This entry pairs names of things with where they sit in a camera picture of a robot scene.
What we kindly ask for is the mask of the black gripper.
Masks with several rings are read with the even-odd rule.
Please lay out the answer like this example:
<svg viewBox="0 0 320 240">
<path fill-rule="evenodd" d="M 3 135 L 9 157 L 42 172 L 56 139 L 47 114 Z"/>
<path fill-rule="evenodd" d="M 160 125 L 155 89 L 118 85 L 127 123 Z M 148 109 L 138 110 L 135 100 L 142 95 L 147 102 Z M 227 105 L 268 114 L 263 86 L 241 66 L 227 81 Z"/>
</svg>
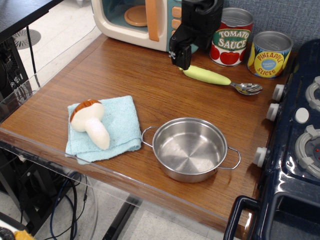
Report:
<svg viewBox="0 0 320 240">
<path fill-rule="evenodd" d="M 207 50 L 214 32 L 221 25 L 223 0 L 183 0 L 182 24 L 169 40 L 169 57 L 173 65 L 187 70 L 191 64 L 192 47 Z"/>
</svg>

